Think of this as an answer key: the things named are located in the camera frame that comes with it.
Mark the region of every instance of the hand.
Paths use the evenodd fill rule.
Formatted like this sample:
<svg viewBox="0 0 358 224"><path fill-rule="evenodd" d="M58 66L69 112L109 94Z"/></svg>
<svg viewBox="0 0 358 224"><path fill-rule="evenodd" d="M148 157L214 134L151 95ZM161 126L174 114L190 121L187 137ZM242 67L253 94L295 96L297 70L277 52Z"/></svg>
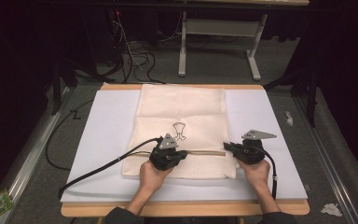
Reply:
<svg viewBox="0 0 358 224"><path fill-rule="evenodd" d="M126 207L134 215L139 216L145 204L150 200L153 194L158 191L164 183L165 177L173 170L160 171L154 167L151 161L146 161L141 165L139 173L140 185L132 200Z"/></svg>
<svg viewBox="0 0 358 224"><path fill-rule="evenodd" d="M237 161L245 172L246 179L248 179L252 188L255 190L263 214L281 212L281 209L269 192L269 185L267 182L269 178L269 163L262 160L259 163L249 165L242 161Z"/></svg>
<svg viewBox="0 0 358 224"><path fill-rule="evenodd" d="M154 167L151 161L147 161L141 166L140 177L140 189L146 192L155 193L158 191L164 183L165 177L173 170L170 168L166 171L160 171Z"/></svg>
<svg viewBox="0 0 358 224"><path fill-rule="evenodd" d="M267 185L269 178L269 163L267 161L262 160L261 162L252 165L239 160L237 160L237 162L245 172L246 179L253 188L260 185Z"/></svg>

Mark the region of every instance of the person's left hand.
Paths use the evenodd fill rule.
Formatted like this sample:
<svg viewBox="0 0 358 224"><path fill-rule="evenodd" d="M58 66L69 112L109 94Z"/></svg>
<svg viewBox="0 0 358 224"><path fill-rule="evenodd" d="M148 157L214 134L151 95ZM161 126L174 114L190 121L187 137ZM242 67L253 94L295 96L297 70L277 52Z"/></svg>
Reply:
<svg viewBox="0 0 358 224"><path fill-rule="evenodd" d="M173 167L166 170L160 171L154 167L151 161L146 161L141 166L140 177L140 189L145 190L149 193L155 193L159 190L164 183L165 177L173 170Z"/></svg>

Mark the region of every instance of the wooden table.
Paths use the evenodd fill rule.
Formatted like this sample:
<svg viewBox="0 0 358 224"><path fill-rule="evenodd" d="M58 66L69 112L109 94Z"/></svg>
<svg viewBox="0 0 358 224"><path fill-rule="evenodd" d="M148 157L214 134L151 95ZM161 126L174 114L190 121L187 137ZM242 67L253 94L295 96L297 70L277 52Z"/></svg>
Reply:
<svg viewBox="0 0 358 224"><path fill-rule="evenodd" d="M223 88L226 90L263 90L259 85L188 85L192 87ZM140 90L142 85L103 85L101 90ZM277 200L283 212L306 215L310 211L308 201ZM113 208L125 207L128 203L63 203L65 217L105 217ZM201 201L201 202L149 202L144 207L143 217L242 217L261 215L256 200L250 201Z"/></svg>

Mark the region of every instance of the person's right hand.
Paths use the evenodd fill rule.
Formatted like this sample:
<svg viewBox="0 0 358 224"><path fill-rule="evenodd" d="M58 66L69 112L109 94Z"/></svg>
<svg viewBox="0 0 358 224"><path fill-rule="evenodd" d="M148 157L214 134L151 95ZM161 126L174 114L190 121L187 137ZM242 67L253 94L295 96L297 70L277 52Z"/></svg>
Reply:
<svg viewBox="0 0 358 224"><path fill-rule="evenodd" d="M165 177L173 170L173 167L166 170L160 171L154 167L151 161L146 161L141 166L140 171L140 189L145 190L151 194L154 194L159 190L164 183Z"/></svg>
<svg viewBox="0 0 358 224"><path fill-rule="evenodd" d="M240 160L237 160L237 162L245 172L246 179L253 188L260 185L267 185L267 180L269 178L269 163L267 161L262 160L261 162L252 165L246 164Z"/></svg>

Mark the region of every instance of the white surface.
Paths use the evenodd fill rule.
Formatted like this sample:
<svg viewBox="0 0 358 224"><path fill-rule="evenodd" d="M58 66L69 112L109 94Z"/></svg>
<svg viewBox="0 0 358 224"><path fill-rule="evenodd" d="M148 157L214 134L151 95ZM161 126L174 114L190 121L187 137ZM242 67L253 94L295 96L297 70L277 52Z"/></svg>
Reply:
<svg viewBox="0 0 358 224"><path fill-rule="evenodd" d="M68 182L95 170L125 153L131 140L140 90L98 91L89 120L77 149ZM263 147L275 160L278 173L278 199L306 199L307 194L283 139L269 98L261 90L226 90L226 107L231 142L251 129L274 133ZM62 195L62 202L127 202L139 186L137 179L121 175L122 163L74 184ZM268 184L271 185L271 173ZM255 195L237 169L237 179L167 179L152 201L250 200Z"/></svg>

